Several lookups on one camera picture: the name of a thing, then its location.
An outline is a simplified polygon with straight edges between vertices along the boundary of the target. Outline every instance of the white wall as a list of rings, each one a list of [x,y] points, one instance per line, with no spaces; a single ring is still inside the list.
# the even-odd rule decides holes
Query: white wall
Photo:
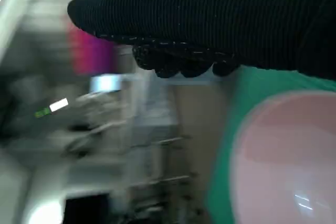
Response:
[[[0,150],[0,223],[15,224],[27,190],[29,173]]]
[[[34,171],[22,224],[60,224],[65,207],[68,164],[42,166]]]

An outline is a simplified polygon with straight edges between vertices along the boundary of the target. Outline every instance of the black object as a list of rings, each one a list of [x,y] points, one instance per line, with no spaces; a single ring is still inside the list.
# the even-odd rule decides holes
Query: black object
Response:
[[[73,0],[68,14],[82,30],[122,44],[336,79],[336,0]]]
[[[67,199],[63,224],[109,224],[110,214],[107,194]]]

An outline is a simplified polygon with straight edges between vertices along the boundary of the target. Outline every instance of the gloved hand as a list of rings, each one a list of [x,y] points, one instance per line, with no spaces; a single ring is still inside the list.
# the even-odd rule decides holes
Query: gloved hand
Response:
[[[68,14],[96,37],[134,45],[139,67],[162,78],[247,65],[336,79],[334,0],[73,0]]]

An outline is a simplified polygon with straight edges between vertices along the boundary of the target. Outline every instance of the floor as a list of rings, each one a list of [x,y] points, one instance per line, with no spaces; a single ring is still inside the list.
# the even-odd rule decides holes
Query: floor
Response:
[[[197,174],[193,191],[197,207],[204,210],[200,223],[212,223],[204,208],[204,199],[236,79],[237,74],[233,74],[208,85],[173,87],[182,134],[190,137],[186,141],[186,155],[192,171]]]

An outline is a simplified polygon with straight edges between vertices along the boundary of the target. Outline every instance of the green fabric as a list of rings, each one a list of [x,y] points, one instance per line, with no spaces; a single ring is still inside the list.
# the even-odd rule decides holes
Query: green fabric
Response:
[[[230,200],[229,159],[235,134],[242,121],[269,96],[292,90],[336,91],[336,82],[307,77],[297,72],[242,68],[206,200],[213,223],[235,223]]]

